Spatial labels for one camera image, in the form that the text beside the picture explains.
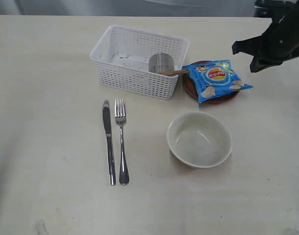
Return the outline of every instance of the knife handle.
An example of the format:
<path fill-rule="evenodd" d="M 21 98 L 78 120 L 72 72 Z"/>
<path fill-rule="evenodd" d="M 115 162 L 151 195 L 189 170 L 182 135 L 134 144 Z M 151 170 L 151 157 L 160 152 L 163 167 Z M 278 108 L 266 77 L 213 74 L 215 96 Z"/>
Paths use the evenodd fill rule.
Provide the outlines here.
<path fill-rule="evenodd" d="M 113 150 L 111 135 L 107 136 L 107 147 L 108 147 L 108 165 L 109 165 L 110 185 L 115 185 L 115 159 L 114 159 L 114 150 Z"/>

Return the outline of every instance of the table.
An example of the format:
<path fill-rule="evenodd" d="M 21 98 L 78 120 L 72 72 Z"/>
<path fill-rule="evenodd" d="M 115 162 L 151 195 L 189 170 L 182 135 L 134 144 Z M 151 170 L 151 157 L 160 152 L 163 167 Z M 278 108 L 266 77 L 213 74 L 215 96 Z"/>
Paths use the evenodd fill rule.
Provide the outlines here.
<path fill-rule="evenodd" d="M 269 19 L 0 16 L 0 235 L 283 234 L 299 226 L 299 59 L 250 73 L 231 45 Z M 89 52 L 111 24 L 187 37 L 185 64 L 231 59 L 253 89 L 198 105 L 178 83 L 171 100 L 101 86 Z M 125 99 L 130 184 L 111 187 L 105 99 Z M 194 110 L 229 129 L 215 168 L 170 153 L 169 123 Z M 119 128 L 112 119 L 116 170 Z"/>

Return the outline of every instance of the white plastic basket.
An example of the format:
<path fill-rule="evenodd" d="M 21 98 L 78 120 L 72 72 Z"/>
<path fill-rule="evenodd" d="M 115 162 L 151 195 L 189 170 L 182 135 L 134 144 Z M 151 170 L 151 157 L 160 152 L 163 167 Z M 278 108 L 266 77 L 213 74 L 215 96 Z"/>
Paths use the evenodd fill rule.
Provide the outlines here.
<path fill-rule="evenodd" d="M 96 62 L 102 85 L 170 99 L 178 75 L 149 72 L 149 59 L 156 53 L 169 54 L 175 70 L 180 70 L 187 49 L 188 40 L 184 38 L 111 25 L 91 51 L 90 58 Z"/>

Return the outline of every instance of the lay's logo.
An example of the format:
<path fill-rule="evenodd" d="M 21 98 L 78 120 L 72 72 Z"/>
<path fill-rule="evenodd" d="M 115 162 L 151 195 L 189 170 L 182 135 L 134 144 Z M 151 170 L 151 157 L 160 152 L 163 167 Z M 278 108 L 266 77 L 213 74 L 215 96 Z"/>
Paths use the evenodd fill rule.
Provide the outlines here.
<path fill-rule="evenodd" d="M 215 80 L 222 80 L 226 77 L 226 73 L 219 68 L 215 68 L 209 71 L 208 77 Z"/>

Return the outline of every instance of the white bowl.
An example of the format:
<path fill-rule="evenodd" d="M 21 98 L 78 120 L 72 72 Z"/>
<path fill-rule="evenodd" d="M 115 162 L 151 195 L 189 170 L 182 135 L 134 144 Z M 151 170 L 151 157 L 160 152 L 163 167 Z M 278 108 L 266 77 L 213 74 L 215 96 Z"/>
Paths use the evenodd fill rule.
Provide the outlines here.
<path fill-rule="evenodd" d="M 198 111 L 174 119 L 167 131 L 167 142 L 180 161 L 199 168 L 221 164 L 232 150 L 232 138 L 225 126 Z"/>

